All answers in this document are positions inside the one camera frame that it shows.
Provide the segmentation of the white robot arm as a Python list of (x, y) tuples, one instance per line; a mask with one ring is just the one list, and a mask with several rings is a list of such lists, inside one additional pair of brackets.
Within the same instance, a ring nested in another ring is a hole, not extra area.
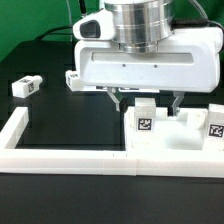
[(104, 0), (73, 26), (76, 71), (120, 109), (121, 88), (172, 91), (175, 113), (186, 92), (211, 92), (220, 80), (224, 29), (205, 15), (176, 19), (174, 0)]

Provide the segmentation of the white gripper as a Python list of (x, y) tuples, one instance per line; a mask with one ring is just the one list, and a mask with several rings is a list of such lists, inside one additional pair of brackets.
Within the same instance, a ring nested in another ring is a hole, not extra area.
[(128, 54), (112, 41), (81, 40), (75, 46), (75, 63), (85, 85), (108, 87), (117, 112), (123, 100), (118, 88), (174, 91), (167, 108), (171, 117), (179, 113), (184, 92), (211, 92), (217, 87), (220, 51), (219, 28), (177, 29), (152, 53)]

